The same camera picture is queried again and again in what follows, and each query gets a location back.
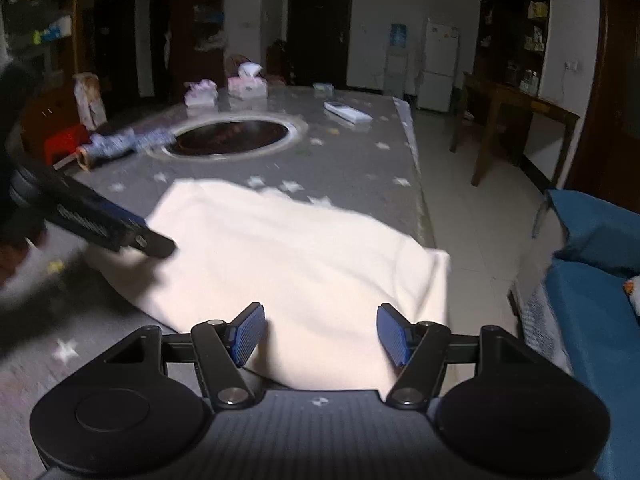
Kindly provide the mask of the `small white pink box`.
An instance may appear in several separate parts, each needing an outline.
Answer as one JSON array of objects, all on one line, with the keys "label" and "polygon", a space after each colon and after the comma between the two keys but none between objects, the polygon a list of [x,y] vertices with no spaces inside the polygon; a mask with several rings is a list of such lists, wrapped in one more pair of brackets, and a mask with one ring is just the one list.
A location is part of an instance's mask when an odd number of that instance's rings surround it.
[{"label": "small white pink box", "polygon": [[184,104],[187,107],[213,107],[217,104],[217,100],[217,85],[213,81],[203,79],[198,82],[186,83]]}]

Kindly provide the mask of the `blue knit work glove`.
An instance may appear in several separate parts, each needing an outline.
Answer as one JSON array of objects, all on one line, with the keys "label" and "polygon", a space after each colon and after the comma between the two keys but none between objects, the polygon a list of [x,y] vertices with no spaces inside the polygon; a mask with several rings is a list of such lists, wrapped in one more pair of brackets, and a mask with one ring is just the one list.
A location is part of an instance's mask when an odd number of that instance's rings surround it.
[{"label": "blue knit work glove", "polygon": [[133,128],[125,128],[106,136],[93,133],[89,142],[77,149],[76,159],[83,170],[90,170],[106,160],[162,148],[174,142],[175,138],[171,131],[164,128],[142,133],[136,133]]}]

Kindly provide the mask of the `white paper bag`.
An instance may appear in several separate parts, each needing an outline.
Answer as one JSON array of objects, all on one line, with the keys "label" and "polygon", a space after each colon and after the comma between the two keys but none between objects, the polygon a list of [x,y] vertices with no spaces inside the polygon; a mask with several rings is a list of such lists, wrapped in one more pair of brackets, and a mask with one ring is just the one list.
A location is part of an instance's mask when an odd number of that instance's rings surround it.
[{"label": "white paper bag", "polygon": [[107,122],[99,78],[95,74],[81,73],[74,76],[74,81],[80,122],[89,132],[95,132]]}]

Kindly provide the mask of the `small green packet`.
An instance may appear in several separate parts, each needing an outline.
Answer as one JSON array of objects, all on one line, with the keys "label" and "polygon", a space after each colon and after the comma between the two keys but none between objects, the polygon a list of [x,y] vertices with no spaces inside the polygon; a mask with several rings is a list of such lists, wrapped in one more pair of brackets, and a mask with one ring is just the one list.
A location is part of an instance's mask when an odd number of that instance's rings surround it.
[{"label": "small green packet", "polygon": [[326,84],[325,82],[316,82],[312,88],[314,88],[314,95],[318,98],[330,98],[334,96],[334,87],[332,84]]}]

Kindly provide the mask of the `dark shelf cabinet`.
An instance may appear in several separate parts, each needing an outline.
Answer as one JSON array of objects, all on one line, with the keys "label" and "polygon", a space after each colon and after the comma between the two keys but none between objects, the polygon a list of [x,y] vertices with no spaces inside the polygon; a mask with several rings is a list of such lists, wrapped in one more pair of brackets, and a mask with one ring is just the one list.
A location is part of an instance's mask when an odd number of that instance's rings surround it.
[{"label": "dark shelf cabinet", "polygon": [[539,85],[546,56],[551,0],[482,0],[473,74],[520,90],[526,70]]}]

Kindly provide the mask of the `white refrigerator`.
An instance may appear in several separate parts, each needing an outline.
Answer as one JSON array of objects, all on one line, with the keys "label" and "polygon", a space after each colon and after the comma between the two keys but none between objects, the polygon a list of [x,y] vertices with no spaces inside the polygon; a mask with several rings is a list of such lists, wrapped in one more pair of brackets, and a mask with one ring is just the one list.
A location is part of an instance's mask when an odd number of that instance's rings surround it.
[{"label": "white refrigerator", "polygon": [[457,27],[426,21],[422,66],[418,79],[418,107],[448,113],[456,81],[460,32]]}]

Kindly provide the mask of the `glass kettle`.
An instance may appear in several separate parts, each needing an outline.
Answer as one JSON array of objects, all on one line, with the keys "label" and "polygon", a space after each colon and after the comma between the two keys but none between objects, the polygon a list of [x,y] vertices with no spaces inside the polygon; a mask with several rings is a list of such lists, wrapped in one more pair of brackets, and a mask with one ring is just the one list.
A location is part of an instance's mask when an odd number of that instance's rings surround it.
[{"label": "glass kettle", "polygon": [[539,89],[539,76],[534,70],[526,70],[524,76],[520,82],[521,92],[527,93],[530,96],[538,96]]}]

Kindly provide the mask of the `black smartphone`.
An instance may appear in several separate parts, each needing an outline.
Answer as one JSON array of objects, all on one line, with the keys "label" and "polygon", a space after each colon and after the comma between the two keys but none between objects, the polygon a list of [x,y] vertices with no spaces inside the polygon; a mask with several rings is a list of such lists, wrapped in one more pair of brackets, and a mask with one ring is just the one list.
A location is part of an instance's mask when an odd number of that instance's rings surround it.
[{"label": "black smartphone", "polygon": [[62,170],[64,168],[66,168],[67,166],[70,166],[71,164],[73,164],[74,162],[77,162],[78,156],[76,153],[73,154],[69,154],[65,157],[63,157],[62,159],[60,159],[58,162],[56,162],[55,164],[52,165],[52,168],[55,171],[58,170]]}]

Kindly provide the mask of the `water dispenser with bottle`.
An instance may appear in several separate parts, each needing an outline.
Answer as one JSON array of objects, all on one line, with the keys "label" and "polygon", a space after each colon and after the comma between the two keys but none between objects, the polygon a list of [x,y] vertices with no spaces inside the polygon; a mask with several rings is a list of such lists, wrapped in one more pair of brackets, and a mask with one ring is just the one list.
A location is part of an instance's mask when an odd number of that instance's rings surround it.
[{"label": "water dispenser with bottle", "polygon": [[383,93],[401,99],[405,93],[408,65],[408,29],[405,24],[390,25],[390,43],[386,51]]}]

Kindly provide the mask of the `blue sofa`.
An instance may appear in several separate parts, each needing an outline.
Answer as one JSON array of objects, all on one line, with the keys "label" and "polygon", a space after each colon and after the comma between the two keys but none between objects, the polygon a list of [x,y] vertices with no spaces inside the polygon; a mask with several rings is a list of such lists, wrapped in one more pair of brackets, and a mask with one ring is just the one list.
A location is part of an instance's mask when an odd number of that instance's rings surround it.
[{"label": "blue sofa", "polygon": [[639,318],[623,284],[639,275],[638,214],[551,190],[509,290],[526,344],[590,388],[611,416],[596,471],[639,475]]}]

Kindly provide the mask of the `white remote control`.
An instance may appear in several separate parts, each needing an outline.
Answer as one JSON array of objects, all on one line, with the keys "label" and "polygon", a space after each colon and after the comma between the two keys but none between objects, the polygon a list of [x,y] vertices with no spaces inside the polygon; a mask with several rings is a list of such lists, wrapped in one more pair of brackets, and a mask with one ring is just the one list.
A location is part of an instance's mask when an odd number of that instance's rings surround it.
[{"label": "white remote control", "polygon": [[326,101],[323,103],[323,107],[327,112],[342,118],[345,122],[349,122],[353,125],[370,124],[373,120],[370,115],[363,113],[361,110],[356,110],[356,108],[347,106],[340,102]]}]

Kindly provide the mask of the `butterfly pattern pillow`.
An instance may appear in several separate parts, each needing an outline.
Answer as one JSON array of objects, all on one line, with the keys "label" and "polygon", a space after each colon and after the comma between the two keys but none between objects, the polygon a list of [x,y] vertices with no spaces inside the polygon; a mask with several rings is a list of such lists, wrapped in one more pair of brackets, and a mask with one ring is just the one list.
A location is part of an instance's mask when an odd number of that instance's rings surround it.
[{"label": "butterfly pattern pillow", "polygon": [[623,284],[624,292],[634,309],[634,314],[640,318],[640,275],[630,278]]}]

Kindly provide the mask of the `dark wooden door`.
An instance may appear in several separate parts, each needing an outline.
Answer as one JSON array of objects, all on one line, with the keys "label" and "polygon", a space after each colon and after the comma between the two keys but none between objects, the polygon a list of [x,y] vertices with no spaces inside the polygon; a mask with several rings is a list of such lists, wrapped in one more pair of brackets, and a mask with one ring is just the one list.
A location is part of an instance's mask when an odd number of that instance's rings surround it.
[{"label": "dark wooden door", "polygon": [[347,86],[352,0],[288,0],[286,44],[296,86]]}]

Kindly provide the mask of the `cream sweatshirt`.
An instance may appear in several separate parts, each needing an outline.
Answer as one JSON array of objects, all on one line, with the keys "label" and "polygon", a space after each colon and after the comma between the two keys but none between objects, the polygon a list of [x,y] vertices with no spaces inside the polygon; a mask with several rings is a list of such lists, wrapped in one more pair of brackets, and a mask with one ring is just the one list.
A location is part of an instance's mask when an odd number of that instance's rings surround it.
[{"label": "cream sweatshirt", "polygon": [[390,390],[376,334],[391,304],[411,322],[446,323],[446,252],[365,214],[223,180],[178,180],[149,216],[176,243],[167,259],[91,248],[87,259],[130,304],[179,333],[265,308],[248,368],[294,389]]}]

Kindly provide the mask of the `dark wooden side table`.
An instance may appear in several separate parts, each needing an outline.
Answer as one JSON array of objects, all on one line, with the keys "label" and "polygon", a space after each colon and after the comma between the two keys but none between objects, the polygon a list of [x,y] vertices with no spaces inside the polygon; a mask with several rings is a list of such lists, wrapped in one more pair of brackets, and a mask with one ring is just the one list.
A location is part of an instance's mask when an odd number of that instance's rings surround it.
[{"label": "dark wooden side table", "polygon": [[[505,84],[498,84],[487,78],[466,73],[463,77],[463,87],[457,108],[457,127],[450,143],[450,152],[457,151],[462,142],[468,111],[470,96],[478,96],[480,102],[488,106],[488,111],[482,116],[486,119],[480,150],[476,156],[471,184],[479,186],[480,181],[488,173],[494,161],[495,151],[506,155],[515,166],[524,169],[533,179],[537,188],[546,190],[556,188],[566,163],[568,149],[574,139],[579,116],[558,104],[551,103],[538,96],[531,96],[521,90],[516,90]],[[562,126],[562,142],[558,160],[552,176],[545,177],[540,170],[536,170],[532,162],[524,154],[528,141],[529,130],[533,119],[540,116],[556,122]]]}]

